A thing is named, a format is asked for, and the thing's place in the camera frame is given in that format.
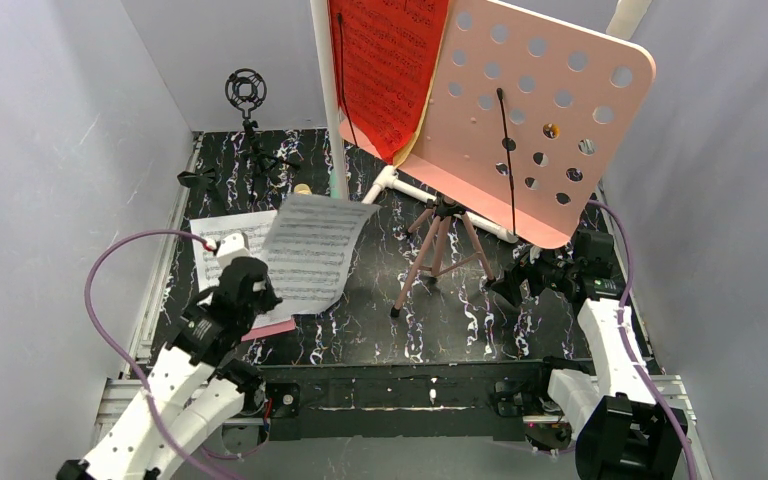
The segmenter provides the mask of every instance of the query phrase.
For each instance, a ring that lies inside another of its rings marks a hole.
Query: white sheet music
[[[319,195],[287,197],[264,239],[263,260],[275,293],[275,312],[321,313],[343,295],[352,252],[377,205]]]
[[[203,238],[211,238],[217,242],[232,233],[244,232],[249,238],[249,251],[252,256],[261,258],[263,240],[269,232],[269,227],[278,212],[241,213],[239,215],[226,215],[224,217],[196,218],[190,220],[190,231]],[[222,269],[216,257],[202,248],[201,244],[193,241],[193,251],[196,252],[196,275],[198,276],[199,290],[216,286],[219,283],[219,275]],[[267,327],[276,323],[286,322],[289,315],[276,316],[273,312],[269,315],[260,315],[255,319],[254,328]]]

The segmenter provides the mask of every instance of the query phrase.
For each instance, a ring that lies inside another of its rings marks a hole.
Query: red sheet music
[[[340,108],[387,163],[419,126],[448,9],[449,0],[329,0]]]

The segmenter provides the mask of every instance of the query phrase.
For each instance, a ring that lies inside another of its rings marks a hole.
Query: music stand tripod
[[[417,253],[416,259],[411,264],[408,277],[405,279],[405,286],[402,287],[402,291],[399,293],[399,298],[396,299],[396,303],[393,304],[393,308],[390,309],[390,316],[393,318],[398,317],[399,313],[401,313],[402,306],[408,298],[408,292],[410,292],[411,287],[413,286],[413,281],[416,279],[420,270],[430,272],[431,276],[436,278],[444,273],[451,272],[472,260],[478,259],[478,263],[480,263],[481,267],[484,269],[484,274],[487,275],[485,286],[490,286],[490,284],[496,281],[496,278],[493,276],[493,271],[490,270],[490,267],[487,265],[487,256],[484,255],[484,249],[481,247],[481,242],[478,240],[478,234],[475,233],[475,226],[473,226],[472,220],[469,218],[469,213],[467,212],[466,207],[455,202],[451,198],[438,194],[434,200],[429,200],[428,203],[425,204],[425,211],[422,212],[419,218],[417,218],[410,227],[408,227],[407,234],[411,235],[417,231],[432,215],[434,216],[434,219],[431,222],[431,228],[428,229],[428,233],[422,240],[422,246],[419,248],[419,253]],[[452,226],[452,220],[455,215],[460,215],[461,220],[463,220],[466,233],[469,235],[470,241],[472,241],[472,247],[475,249],[475,253],[451,266],[441,268],[443,264],[443,251],[448,243],[449,228]],[[422,262],[425,259],[425,255],[432,248],[434,250],[434,257],[431,266],[428,267],[423,265]]]
[[[232,73],[225,81],[225,98],[234,108],[243,112],[243,145],[248,147],[246,158],[251,165],[249,203],[252,203],[256,181],[262,182],[265,187],[266,177],[277,165],[287,165],[293,170],[300,169],[301,165],[266,153],[260,144],[260,138],[254,130],[257,128],[257,122],[251,119],[251,112],[266,99],[266,82],[259,73],[250,68],[241,68]]]

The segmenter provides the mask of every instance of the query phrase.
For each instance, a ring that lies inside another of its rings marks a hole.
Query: gray wall
[[[605,177],[713,472],[768,478],[768,2],[653,2],[658,78]]]
[[[225,79],[250,67],[268,94],[254,114],[261,128],[325,126],[308,0],[122,0],[194,131],[236,131],[241,117],[225,100]],[[604,32],[616,0],[517,0]]]
[[[89,448],[120,362],[90,326],[84,278],[115,239],[166,225],[190,148],[118,1],[0,0],[0,479],[54,478]],[[157,248],[100,274],[121,341]]]

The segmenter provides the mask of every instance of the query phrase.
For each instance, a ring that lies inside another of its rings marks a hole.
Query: black marble surface
[[[310,185],[316,194],[328,194],[331,167],[325,130],[268,131],[260,135],[266,151],[297,161],[302,169],[293,172],[286,167],[276,168],[266,184],[259,185],[251,211],[278,208],[299,183]],[[220,197],[229,214],[250,211],[246,199],[251,179],[241,151],[242,139],[242,133],[236,132],[205,134],[197,161],[197,170],[217,170]],[[353,147],[347,150],[347,164],[350,196],[359,201],[384,164]],[[404,174],[401,178],[414,182]],[[482,289],[483,271],[477,262],[443,275],[436,284],[420,276],[401,317],[391,319],[390,307],[427,227],[412,238],[402,233],[424,209],[413,198],[385,190],[376,203],[382,208],[358,240],[342,299],[320,315],[296,316],[294,331],[243,343],[238,355],[264,365],[481,362],[538,359],[547,355],[590,357],[571,308],[558,294],[546,290],[540,298],[514,308]],[[206,195],[191,194],[181,228],[189,230],[190,218],[222,212],[223,206]],[[604,229],[601,213],[596,209],[583,212],[581,224]],[[478,230],[478,236],[497,276],[517,250],[525,248],[499,241],[483,230]],[[444,265],[473,252],[460,221],[449,233],[449,247]],[[191,244],[179,242],[155,335],[155,355],[170,331],[170,319],[181,314],[196,292]]]

